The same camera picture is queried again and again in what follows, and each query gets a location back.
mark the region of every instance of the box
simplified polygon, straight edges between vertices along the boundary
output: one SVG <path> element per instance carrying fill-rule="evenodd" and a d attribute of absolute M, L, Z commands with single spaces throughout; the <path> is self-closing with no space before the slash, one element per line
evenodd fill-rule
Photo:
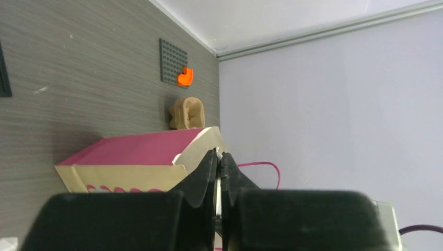
<path fill-rule="evenodd" d="M 119 136 L 100 140 L 55 169 L 69 192 L 167 191 L 215 147 L 226 150 L 218 127 Z"/>

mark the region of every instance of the white wall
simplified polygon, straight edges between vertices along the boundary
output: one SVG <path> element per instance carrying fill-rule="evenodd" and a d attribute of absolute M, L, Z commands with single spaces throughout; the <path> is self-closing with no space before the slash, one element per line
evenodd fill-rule
<path fill-rule="evenodd" d="M 214 51 L 293 36 L 427 0 L 151 0 Z"/>
<path fill-rule="evenodd" d="M 351 189 L 443 226 L 443 12 L 220 63 L 221 131 L 282 188 Z M 246 167 L 273 188 L 270 167 Z M 443 236 L 410 233 L 410 251 Z"/>

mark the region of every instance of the pink cable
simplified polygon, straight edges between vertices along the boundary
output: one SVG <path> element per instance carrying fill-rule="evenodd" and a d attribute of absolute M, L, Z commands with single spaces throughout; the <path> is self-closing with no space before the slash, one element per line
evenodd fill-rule
<path fill-rule="evenodd" d="M 270 166 L 273 166 L 273 168 L 277 171 L 278 182 L 277 182 L 276 189 L 278 190 L 278 187 L 280 186 L 280 169 L 278 169 L 278 166 L 275 165 L 272 162 L 249 162 L 249 163 L 239 164 L 238 167 L 254 166 L 254 165 L 270 165 Z"/>

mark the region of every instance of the orange object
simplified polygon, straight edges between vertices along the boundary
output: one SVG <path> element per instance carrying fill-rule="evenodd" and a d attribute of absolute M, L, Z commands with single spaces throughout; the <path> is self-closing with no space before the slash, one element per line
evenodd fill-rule
<path fill-rule="evenodd" d="M 179 86 L 190 86 L 194 79 L 194 70 L 188 67 L 183 67 L 183 73 L 177 77 Z"/>

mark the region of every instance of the purple cable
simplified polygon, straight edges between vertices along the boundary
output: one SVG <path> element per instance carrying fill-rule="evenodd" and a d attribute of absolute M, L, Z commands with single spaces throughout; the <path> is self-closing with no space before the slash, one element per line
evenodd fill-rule
<path fill-rule="evenodd" d="M 434 225 L 412 225 L 400 229 L 399 233 L 403 235 L 414 231 L 433 231 L 443 234 L 443 227 Z"/>

